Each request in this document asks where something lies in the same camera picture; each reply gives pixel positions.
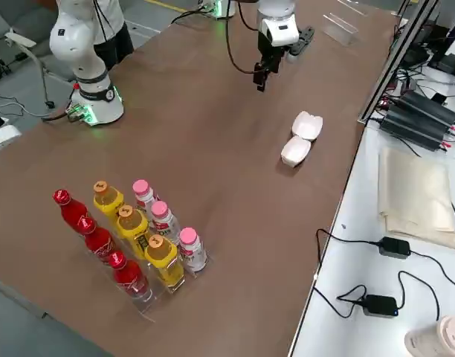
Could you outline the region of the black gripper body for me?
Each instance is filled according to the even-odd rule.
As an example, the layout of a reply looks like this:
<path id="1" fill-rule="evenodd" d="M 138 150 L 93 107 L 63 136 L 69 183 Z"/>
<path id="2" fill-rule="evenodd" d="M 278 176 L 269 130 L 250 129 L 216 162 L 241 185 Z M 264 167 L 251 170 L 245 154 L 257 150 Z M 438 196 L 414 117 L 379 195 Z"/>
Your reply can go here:
<path id="1" fill-rule="evenodd" d="M 273 56 L 279 56 L 282 60 L 285 52 L 288 50 L 288 46 L 274 47 L 270 40 L 261 32 L 258 33 L 258 50 L 261 53 L 261 62 L 267 68 L 271 58 Z"/>

